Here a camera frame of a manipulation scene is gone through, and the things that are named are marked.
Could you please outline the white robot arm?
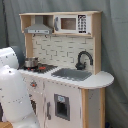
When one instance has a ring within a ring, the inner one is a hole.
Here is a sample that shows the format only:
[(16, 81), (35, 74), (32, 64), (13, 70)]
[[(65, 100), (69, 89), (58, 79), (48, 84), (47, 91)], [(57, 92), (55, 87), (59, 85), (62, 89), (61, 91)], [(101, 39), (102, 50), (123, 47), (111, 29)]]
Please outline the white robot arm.
[(19, 68), (25, 61), (18, 46), (0, 49), (0, 104), (13, 128), (40, 128)]

